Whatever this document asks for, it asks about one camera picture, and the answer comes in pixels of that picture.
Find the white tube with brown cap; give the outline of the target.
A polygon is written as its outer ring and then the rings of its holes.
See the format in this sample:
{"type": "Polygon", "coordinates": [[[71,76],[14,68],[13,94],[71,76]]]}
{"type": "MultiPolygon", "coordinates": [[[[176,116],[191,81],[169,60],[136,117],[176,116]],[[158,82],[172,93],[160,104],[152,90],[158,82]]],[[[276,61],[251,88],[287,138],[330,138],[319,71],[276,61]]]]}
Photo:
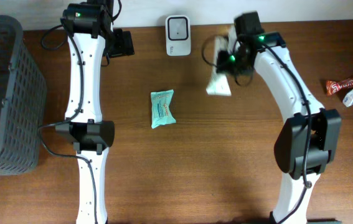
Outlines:
{"type": "MultiPolygon", "coordinates": [[[[214,39],[214,56],[213,63],[217,62],[218,53],[221,50],[227,50],[228,40],[225,37],[216,37],[214,39]]],[[[207,94],[212,96],[231,96],[230,87],[225,73],[218,72],[214,67],[212,69],[211,78],[206,88],[207,94]]]]}

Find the teal snack packet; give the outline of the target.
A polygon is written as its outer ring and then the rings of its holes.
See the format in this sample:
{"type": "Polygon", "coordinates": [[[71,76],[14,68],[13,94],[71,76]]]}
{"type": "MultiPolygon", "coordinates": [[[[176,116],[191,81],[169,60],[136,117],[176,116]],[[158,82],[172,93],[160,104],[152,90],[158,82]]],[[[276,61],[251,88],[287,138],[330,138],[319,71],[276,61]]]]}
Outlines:
{"type": "Polygon", "coordinates": [[[151,111],[153,129],[158,126],[176,123],[171,110],[169,108],[174,90],[151,92],[151,111]]]}

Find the orange-brown chocolate bar wrapper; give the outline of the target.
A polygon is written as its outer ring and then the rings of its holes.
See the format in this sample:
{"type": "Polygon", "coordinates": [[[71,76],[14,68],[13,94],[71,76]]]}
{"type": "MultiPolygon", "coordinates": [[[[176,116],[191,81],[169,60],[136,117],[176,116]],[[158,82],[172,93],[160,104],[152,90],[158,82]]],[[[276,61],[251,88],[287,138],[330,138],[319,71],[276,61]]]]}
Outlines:
{"type": "Polygon", "coordinates": [[[348,88],[353,88],[353,77],[347,78],[339,82],[335,82],[331,80],[326,81],[327,96],[331,96],[342,89],[348,89],[348,88]]]}

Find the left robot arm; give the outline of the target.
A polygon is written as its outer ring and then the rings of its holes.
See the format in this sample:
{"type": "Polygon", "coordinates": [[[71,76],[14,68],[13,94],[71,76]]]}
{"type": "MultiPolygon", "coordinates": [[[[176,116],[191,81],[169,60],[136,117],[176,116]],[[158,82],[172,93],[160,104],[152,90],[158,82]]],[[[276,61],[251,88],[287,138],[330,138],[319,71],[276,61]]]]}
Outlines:
{"type": "Polygon", "coordinates": [[[134,54],[131,34],[113,27],[114,0],[69,4],[60,19],[71,56],[65,119],[55,130],[75,151],[79,169],[77,223],[107,223],[105,166],[115,124],[103,120],[100,105],[102,61],[134,54]]]}

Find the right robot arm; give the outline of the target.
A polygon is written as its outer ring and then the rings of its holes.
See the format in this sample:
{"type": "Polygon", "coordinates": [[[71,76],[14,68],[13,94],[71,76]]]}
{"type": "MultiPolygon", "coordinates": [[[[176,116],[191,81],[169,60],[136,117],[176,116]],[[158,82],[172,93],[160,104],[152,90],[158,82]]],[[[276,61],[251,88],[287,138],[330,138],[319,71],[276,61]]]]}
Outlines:
{"type": "Polygon", "coordinates": [[[310,92],[279,32],[265,32],[256,11],[234,19],[217,53],[216,72],[237,78],[257,72],[275,99],[283,127],[274,145],[281,186],[269,223],[307,223],[315,183],[335,157],[342,119],[310,92]]]}

